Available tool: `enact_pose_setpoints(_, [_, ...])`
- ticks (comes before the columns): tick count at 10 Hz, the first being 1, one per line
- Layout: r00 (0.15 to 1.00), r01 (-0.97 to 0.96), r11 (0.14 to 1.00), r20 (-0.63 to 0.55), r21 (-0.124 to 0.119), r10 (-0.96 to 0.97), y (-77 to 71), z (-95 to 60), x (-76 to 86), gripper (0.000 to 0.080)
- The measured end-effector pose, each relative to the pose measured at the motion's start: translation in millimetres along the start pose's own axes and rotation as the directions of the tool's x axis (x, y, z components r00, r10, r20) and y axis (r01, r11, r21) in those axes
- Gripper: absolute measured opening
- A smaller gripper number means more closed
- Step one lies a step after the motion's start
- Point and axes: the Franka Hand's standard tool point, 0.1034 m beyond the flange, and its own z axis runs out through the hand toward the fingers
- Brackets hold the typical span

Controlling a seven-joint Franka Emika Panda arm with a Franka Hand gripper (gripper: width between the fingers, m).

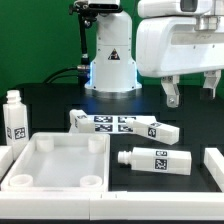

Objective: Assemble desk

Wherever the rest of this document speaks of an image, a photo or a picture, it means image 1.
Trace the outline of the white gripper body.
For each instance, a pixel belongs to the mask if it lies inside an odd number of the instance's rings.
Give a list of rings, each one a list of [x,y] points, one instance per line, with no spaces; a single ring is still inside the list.
[[[145,77],[224,69],[224,17],[216,30],[195,29],[194,17],[144,19],[136,36],[136,64]]]

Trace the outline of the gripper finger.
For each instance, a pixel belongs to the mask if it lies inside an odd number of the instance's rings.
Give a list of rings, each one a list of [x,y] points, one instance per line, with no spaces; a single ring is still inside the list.
[[[176,108],[179,106],[180,93],[178,83],[178,76],[167,76],[161,79],[161,84],[167,97],[166,104],[170,108]]]
[[[204,77],[205,81],[203,87],[200,89],[200,98],[203,100],[213,100],[216,96],[216,87],[221,78],[221,71],[206,71]]]

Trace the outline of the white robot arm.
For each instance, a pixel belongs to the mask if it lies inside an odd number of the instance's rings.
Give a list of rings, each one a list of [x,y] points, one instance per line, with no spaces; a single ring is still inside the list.
[[[142,18],[131,47],[131,19],[104,10],[108,0],[88,0],[99,12],[97,54],[87,86],[101,96],[125,94],[140,87],[139,75],[159,78],[167,105],[179,105],[177,84],[185,74],[202,72],[200,95],[212,100],[224,70],[224,0],[140,0]]]

